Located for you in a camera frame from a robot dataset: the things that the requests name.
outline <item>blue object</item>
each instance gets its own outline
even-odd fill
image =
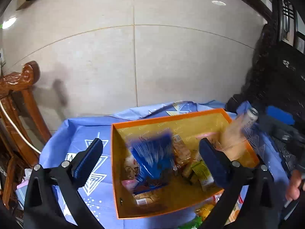
[[[268,106],[266,108],[266,114],[272,116],[273,118],[287,124],[287,125],[294,125],[294,119],[292,115],[288,112],[283,111],[274,106]]]
[[[155,138],[140,139],[130,143],[131,153],[141,166],[141,171],[137,176],[139,181],[137,187],[144,185],[146,182],[150,186],[149,190],[137,191],[135,194],[147,192],[167,184],[168,180],[164,180],[164,177],[173,170],[171,142],[171,135],[166,133]],[[155,182],[150,183],[151,180],[159,180],[159,184],[156,186]]]
[[[82,158],[78,166],[72,168],[74,185],[83,187],[98,160],[103,153],[103,142],[100,139],[95,139],[88,147],[88,152],[77,156],[74,160]]]
[[[194,209],[190,207],[175,213],[162,216],[155,216],[143,219],[117,219],[113,198],[112,173],[111,173],[111,125],[112,123],[139,120],[142,118],[155,118],[170,116],[175,114],[186,114],[189,112],[205,111],[212,108],[224,108],[225,104],[211,101],[208,103],[194,103],[190,101],[169,102],[151,106],[136,107],[127,109],[112,116],[72,118],[65,120],[57,132],[52,136],[44,147],[40,155],[39,163],[44,168],[58,166],[65,159],[72,160],[79,151],[84,151],[95,139],[99,138],[103,142],[104,151],[98,163],[94,167],[91,176],[85,186],[78,189],[81,197],[87,203],[88,208],[105,228],[124,229],[165,229],[177,228],[194,218]],[[228,113],[234,119],[236,114]],[[255,148],[265,155],[270,163],[268,166],[275,180],[288,184],[285,172],[272,152],[272,144],[266,137],[261,138],[261,134],[254,129],[249,139]],[[246,193],[246,186],[243,187],[243,196]],[[61,192],[57,189],[58,202],[65,218],[75,223],[63,200]]]
[[[230,160],[223,152],[216,151],[207,138],[200,140],[199,153],[209,168],[216,185],[225,189],[230,182]]]
[[[238,115],[244,114],[251,105],[248,101],[243,102],[236,110]],[[255,153],[258,154],[264,163],[268,166],[270,170],[275,185],[278,189],[278,193],[281,197],[281,202],[285,203],[285,192],[289,185],[289,179],[282,167],[281,158],[279,153],[274,149],[273,140],[265,132],[258,128],[258,124],[254,123],[252,128],[245,128],[243,133],[250,143],[251,147],[254,149]],[[247,187],[243,187],[243,194],[245,195]]]

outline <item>blue snack bag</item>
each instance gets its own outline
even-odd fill
[[[130,142],[130,151],[141,166],[134,194],[166,185],[173,173],[172,136],[165,133]]]

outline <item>drink can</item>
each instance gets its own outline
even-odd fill
[[[243,124],[244,127],[250,128],[257,121],[258,112],[255,108],[249,108],[247,112],[244,114]]]

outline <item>white triangle pattern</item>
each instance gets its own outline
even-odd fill
[[[173,107],[177,110],[177,111],[180,111],[181,108],[185,105],[185,102],[179,102],[179,103],[175,103],[173,104]]]
[[[244,128],[244,130],[245,130],[248,138],[251,138],[253,136],[253,129],[246,127],[246,128]]]
[[[105,179],[106,176],[107,175],[105,174],[91,173],[85,186],[83,186],[83,190],[85,191],[86,195],[91,195],[91,193],[96,189],[99,183]]]
[[[259,142],[259,136],[255,135],[254,137],[248,139],[250,145],[253,147],[254,150],[258,150],[258,142]]]
[[[93,142],[93,140],[90,139],[85,139],[85,143],[87,148],[89,147],[89,145]],[[103,148],[105,148],[105,146],[107,145],[107,143],[109,142],[109,140],[102,140],[103,142]]]

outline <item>human hand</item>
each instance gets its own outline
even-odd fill
[[[286,199],[288,201],[296,200],[300,196],[299,186],[302,182],[302,173],[298,170],[292,172],[289,186],[286,191]]]

